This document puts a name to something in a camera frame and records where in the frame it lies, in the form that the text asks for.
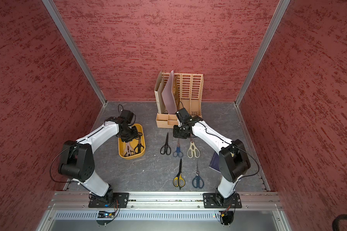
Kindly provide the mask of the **yellow black handled scissors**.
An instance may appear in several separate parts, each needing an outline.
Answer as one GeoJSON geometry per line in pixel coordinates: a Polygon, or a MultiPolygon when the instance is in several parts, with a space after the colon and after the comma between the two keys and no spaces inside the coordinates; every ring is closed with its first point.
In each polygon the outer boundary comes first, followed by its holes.
{"type": "Polygon", "coordinates": [[[173,179],[173,185],[176,188],[179,188],[180,190],[185,186],[186,182],[184,178],[182,177],[182,159],[180,159],[179,163],[179,171],[178,174],[173,179]]]}

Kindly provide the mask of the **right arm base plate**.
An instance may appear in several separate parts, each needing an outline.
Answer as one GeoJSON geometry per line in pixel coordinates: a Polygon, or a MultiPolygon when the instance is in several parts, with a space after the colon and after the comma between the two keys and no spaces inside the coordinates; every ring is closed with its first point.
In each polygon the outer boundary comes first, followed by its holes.
{"type": "Polygon", "coordinates": [[[224,198],[220,193],[204,193],[204,208],[242,208],[242,202],[238,193],[224,198]]]}

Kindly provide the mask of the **blue handled small scissors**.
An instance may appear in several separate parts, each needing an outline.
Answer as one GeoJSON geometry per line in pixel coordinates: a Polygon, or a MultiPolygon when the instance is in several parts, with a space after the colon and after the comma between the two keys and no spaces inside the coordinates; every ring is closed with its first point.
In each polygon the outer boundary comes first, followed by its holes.
{"type": "Polygon", "coordinates": [[[176,151],[173,153],[173,157],[178,157],[178,158],[182,158],[183,157],[183,153],[181,152],[181,148],[180,148],[180,139],[177,139],[177,144],[176,144],[176,151]]]}

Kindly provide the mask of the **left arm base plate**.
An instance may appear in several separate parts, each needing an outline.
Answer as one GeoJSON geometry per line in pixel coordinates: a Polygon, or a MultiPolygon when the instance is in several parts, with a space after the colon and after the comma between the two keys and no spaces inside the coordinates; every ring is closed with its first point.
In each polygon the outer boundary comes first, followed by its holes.
{"type": "Polygon", "coordinates": [[[90,194],[89,196],[89,208],[127,208],[129,201],[129,193],[115,192],[107,193],[105,196],[97,196],[90,194]]]}

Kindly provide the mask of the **cream handled kitchen scissors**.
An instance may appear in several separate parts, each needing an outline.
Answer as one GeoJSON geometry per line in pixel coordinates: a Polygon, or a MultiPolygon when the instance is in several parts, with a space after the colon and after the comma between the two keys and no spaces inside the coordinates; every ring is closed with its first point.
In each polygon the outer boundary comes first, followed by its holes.
{"type": "Polygon", "coordinates": [[[190,147],[187,152],[188,158],[199,158],[200,157],[200,151],[196,147],[195,142],[192,138],[190,138],[190,147]]]}

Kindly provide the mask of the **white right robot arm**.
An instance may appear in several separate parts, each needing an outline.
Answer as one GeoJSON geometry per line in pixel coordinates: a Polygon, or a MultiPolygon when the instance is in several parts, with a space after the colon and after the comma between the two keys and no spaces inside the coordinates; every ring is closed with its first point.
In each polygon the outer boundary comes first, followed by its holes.
{"type": "Polygon", "coordinates": [[[173,127],[175,138],[186,139],[194,135],[206,142],[219,156],[219,170],[222,179],[217,193],[229,198],[235,193],[238,181],[245,176],[251,163],[244,144],[231,140],[212,129],[205,121],[190,119],[187,123],[173,127]]]}

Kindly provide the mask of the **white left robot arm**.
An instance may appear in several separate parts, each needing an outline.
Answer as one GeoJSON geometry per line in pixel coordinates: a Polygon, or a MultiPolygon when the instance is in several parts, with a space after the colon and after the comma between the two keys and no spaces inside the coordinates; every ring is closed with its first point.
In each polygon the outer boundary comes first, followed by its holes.
{"type": "Polygon", "coordinates": [[[92,195],[110,199],[112,187],[96,173],[93,154],[113,136],[130,142],[138,138],[138,130],[121,117],[111,117],[90,134],[63,144],[58,173],[76,181],[92,195]]]}

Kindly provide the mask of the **dark blue handled scissors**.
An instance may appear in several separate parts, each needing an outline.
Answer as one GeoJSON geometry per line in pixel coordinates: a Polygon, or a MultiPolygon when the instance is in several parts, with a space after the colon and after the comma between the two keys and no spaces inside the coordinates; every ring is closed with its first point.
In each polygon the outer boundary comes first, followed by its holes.
{"type": "Polygon", "coordinates": [[[202,189],[204,187],[204,181],[200,176],[200,171],[199,171],[199,163],[197,162],[196,164],[196,175],[192,179],[192,186],[195,189],[202,189]]]}

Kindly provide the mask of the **yellow plastic storage tray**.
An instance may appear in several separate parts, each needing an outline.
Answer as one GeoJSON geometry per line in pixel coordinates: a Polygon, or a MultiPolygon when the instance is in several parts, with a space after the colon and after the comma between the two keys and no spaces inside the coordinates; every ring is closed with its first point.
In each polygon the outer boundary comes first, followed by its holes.
{"type": "MultiPolygon", "coordinates": [[[[145,154],[145,150],[146,150],[146,143],[145,143],[145,137],[144,137],[144,131],[143,131],[143,127],[141,124],[134,124],[138,130],[138,133],[139,133],[139,137],[142,138],[142,145],[145,147],[145,149],[139,153],[139,154],[135,154],[134,156],[131,156],[131,157],[124,157],[123,156],[123,151],[125,149],[125,146],[126,146],[126,142],[122,142],[122,140],[120,138],[118,138],[118,149],[119,149],[119,156],[125,160],[132,160],[132,159],[135,159],[135,158],[139,158],[139,157],[142,157],[144,154],[145,154]]],[[[132,148],[134,149],[137,144],[138,144],[138,139],[134,139],[132,140],[131,142],[129,142],[130,145],[132,146],[132,148]]]]}

